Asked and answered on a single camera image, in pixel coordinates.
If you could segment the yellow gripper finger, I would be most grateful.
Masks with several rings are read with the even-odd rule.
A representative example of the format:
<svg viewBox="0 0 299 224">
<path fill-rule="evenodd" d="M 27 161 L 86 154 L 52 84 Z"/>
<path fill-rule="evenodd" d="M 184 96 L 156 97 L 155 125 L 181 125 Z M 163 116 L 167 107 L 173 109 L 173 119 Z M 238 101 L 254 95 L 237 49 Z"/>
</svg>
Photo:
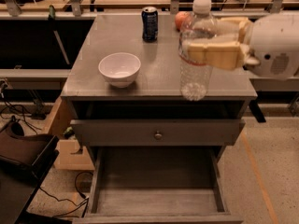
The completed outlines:
<svg viewBox="0 0 299 224">
<path fill-rule="evenodd" d="M 191 43 L 187 57 L 195 65 L 210 65 L 223 70 L 235 70 L 244 65 L 249 46 L 238 41 L 223 43 Z"/>
<path fill-rule="evenodd" d="M 226 17 L 218 19 L 219 34 L 232 35 L 240 43 L 249 43 L 253 22 L 247 17 Z"/>
</svg>

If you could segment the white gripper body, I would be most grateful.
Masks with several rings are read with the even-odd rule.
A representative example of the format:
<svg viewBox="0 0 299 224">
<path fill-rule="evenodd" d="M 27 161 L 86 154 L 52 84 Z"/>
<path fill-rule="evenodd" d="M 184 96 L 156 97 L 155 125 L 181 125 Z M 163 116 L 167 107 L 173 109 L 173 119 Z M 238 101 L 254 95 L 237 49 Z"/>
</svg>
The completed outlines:
<svg viewBox="0 0 299 224">
<path fill-rule="evenodd" d="M 299 14 L 276 13 L 255 21 L 244 66 L 259 77 L 285 80 L 299 68 Z"/>
</svg>

